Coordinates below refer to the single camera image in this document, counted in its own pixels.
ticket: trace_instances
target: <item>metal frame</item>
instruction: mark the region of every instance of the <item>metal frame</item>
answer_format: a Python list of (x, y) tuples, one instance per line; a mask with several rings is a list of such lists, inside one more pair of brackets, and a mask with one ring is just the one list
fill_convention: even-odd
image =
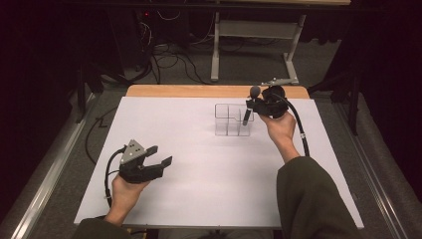
[(211, 63), (211, 82), (218, 82), (220, 69), (220, 36), (274, 38), (292, 40), (290, 50), (283, 54), (283, 60), (292, 85), (298, 85), (298, 75), (293, 65), (293, 55), (298, 46), (299, 37), (304, 27), (306, 15), (301, 15), (298, 23), (275, 23), (254, 21), (221, 20), (220, 13), (215, 13), (214, 50)]
[(41, 213), (49, 201), (56, 183), (59, 180), (60, 174), (62, 173), (62, 170), (65, 167), (66, 162), (68, 161), (68, 158), (72, 152), (72, 149), (74, 148), (74, 145), (87, 122), (87, 117), (97, 101), (98, 98), (96, 98), (94, 94), (90, 94), (88, 98), (88, 113), (83, 119), (81, 119), (79, 123), (75, 123), (75, 125), (72, 127), (72, 134), (68, 137), (66, 142), (60, 145), (58, 155), (50, 167), (50, 170), (47, 172), (47, 175), (41, 183), (41, 186), (38, 188), (38, 191), (32, 199), (32, 202), (30, 203), (24, 216), (16, 227), (12, 239), (29, 237), (33, 227), (37, 223)]
[(353, 146), (358, 154), (358, 162), (363, 169), (365, 179), (369, 185), (369, 188), (372, 191), (372, 195), (378, 204), (379, 210), (384, 217), (384, 220), (390, 230), (391, 235), (395, 239), (407, 239), (407, 234), (398, 218), (393, 205), (391, 204), (388, 195), (386, 194), (384, 188), (382, 187), (381, 182), (378, 179), (378, 176), (373, 169), (371, 162), (363, 147), (360, 143), (359, 138), (353, 134), (350, 128), (347, 125), (347, 115), (344, 107), (340, 103), (333, 104), (335, 111), (338, 113), (341, 118), (341, 122), (344, 128), (347, 130), (347, 134), (350, 137), (350, 140), (353, 143)]

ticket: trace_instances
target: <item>clear plastic box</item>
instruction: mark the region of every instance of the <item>clear plastic box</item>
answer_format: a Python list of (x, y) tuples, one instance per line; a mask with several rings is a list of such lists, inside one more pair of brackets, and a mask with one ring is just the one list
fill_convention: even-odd
[(217, 104), (215, 105), (215, 135), (220, 136), (249, 136), (254, 121), (254, 113), (244, 122), (246, 104)]

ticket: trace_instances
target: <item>wrist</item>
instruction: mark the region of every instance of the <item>wrist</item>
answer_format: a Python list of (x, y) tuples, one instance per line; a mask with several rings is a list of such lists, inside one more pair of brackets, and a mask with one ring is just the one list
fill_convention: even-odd
[(126, 218), (127, 213), (122, 212), (120, 210), (114, 210), (111, 208), (108, 214), (105, 216), (104, 221), (107, 221), (115, 226), (121, 226), (123, 224), (124, 219)]
[(290, 138), (284, 138), (276, 142), (277, 149), (282, 155), (283, 161), (287, 163), (288, 161), (294, 159), (295, 157), (300, 156), (298, 151), (293, 144), (293, 141)]

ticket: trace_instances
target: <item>person's right hand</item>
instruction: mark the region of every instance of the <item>person's right hand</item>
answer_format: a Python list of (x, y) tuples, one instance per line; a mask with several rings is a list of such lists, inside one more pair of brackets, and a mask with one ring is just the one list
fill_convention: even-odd
[(267, 125), (268, 135), (285, 162), (300, 156), (293, 144), (296, 120), (290, 113), (285, 112), (284, 115), (277, 119), (261, 115), (260, 118)]

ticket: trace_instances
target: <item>dark curtain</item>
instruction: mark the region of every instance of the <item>dark curtain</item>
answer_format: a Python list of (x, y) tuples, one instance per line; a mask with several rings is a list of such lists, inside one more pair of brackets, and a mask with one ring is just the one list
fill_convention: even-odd
[(383, 13), (353, 19), (325, 79), (358, 66), (360, 91), (373, 119), (422, 201), (421, 5), (409, 0), (366, 2), (382, 7)]
[(47, 0), (1, 5), (3, 220), (68, 118), (77, 75), (58, 6)]

